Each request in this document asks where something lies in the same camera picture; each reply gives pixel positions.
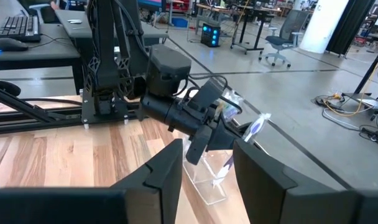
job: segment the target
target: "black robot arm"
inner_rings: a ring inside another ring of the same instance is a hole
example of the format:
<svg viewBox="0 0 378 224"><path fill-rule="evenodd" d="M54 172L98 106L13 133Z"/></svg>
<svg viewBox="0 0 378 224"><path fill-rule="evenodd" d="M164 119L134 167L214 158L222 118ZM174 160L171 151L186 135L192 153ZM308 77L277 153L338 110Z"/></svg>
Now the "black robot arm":
<svg viewBox="0 0 378 224"><path fill-rule="evenodd" d="M189 88L178 98L181 82L188 83L191 60L164 45L153 45L147 55L136 0L92 0L88 5L88 22L93 33L94 57L88 65L86 88L94 98L96 112L113 112L113 102L141 98L141 119L154 118L168 130L187 135L191 146L187 159L197 164L204 150L232 149L242 132L215 118L217 99L226 87L209 79L201 88ZM119 54L114 58L114 31ZM189 97L190 91L198 93Z"/></svg>

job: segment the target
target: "gray floor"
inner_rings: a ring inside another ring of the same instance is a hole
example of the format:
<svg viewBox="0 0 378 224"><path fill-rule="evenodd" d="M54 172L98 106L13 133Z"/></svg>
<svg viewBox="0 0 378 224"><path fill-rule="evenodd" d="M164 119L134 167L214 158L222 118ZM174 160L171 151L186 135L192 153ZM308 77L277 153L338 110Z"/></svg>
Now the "gray floor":
<svg viewBox="0 0 378 224"><path fill-rule="evenodd" d="M7 15L19 13L19 9L15 0L0 1L0 22ZM283 21L275 18L272 25L281 26ZM223 30L231 33L231 25L226 22ZM257 30L256 25L249 24L244 41L253 44ZM188 42L187 35L193 41L200 38L192 30L187 33L186 29L169 28L168 33L170 40L165 44L192 59L192 74L222 74L245 97L249 103L237 118L240 123L255 120L259 112L272 113L272 122L257 137L271 156L335 189L378 189L378 145L325 120L321 109L310 103L317 95L353 91L374 54L351 52L345 59L334 54L287 50L282 52L292 61L287 70L281 62L272 68L270 62L258 61L258 52L244 55L239 47L230 49L229 38L222 40L221 47L211 49ZM264 40L269 34L264 29L259 43L265 46L265 53L273 52ZM75 91L71 76L68 67L0 72L0 79L22 88L21 97L72 95ZM378 94L377 75L369 91ZM349 102L345 107L354 111L357 104ZM356 126L375 125L367 113L334 117Z"/></svg>

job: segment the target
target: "blue container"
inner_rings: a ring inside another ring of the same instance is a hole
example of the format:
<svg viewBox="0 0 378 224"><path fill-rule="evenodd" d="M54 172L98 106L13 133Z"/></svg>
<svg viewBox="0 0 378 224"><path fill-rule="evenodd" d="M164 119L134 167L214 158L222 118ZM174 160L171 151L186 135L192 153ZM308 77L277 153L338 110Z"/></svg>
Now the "blue container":
<svg viewBox="0 0 378 224"><path fill-rule="evenodd" d="M188 27L188 21L183 18L172 18L171 22L175 27Z"/></svg>

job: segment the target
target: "keyboard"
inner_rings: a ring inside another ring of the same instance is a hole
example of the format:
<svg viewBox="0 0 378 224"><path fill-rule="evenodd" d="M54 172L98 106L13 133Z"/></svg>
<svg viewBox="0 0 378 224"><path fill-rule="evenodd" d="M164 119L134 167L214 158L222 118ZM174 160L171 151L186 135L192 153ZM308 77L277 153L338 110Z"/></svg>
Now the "keyboard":
<svg viewBox="0 0 378 224"><path fill-rule="evenodd" d="M21 42L40 42L37 16L7 17L0 28L0 38L12 38Z"/></svg>

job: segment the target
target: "clear acrylic stand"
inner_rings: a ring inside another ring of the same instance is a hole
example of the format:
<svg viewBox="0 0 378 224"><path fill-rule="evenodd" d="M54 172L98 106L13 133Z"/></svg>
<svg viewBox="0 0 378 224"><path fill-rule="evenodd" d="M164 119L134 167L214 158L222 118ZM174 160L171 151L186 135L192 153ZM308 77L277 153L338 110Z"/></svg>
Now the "clear acrylic stand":
<svg viewBox="0 0 378 224"><path fill-rule="evenodd" d="M216 174L224 166L230 155L226 151L210 151L204 153L195 166L185 159L189 145L190 141L187 138L183 139L183 168L199 196L207 205L226 200L227 195L221 184L213 185L213 182L218 180Z"/></svg>

